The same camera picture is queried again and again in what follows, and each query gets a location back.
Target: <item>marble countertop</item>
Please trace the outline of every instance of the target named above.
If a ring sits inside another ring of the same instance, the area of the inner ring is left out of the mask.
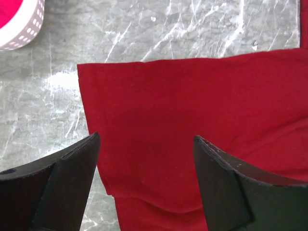
[[[88,135],[79,63],[228,57],[299,46],[297,0],[55,0],[24,48],[0,52],[0,171]],[[82,231],[119,231],[95,173]]]

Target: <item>red fabric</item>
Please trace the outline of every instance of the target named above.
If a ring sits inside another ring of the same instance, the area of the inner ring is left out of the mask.
[[[23,0],[0,0],[0,29],[17,13]]]
[[[308,180],[306,41],[304,24],[302,49],[78,66],[89,131],[103,142],[98,169],[122,231],[206,230],[195,135]]]

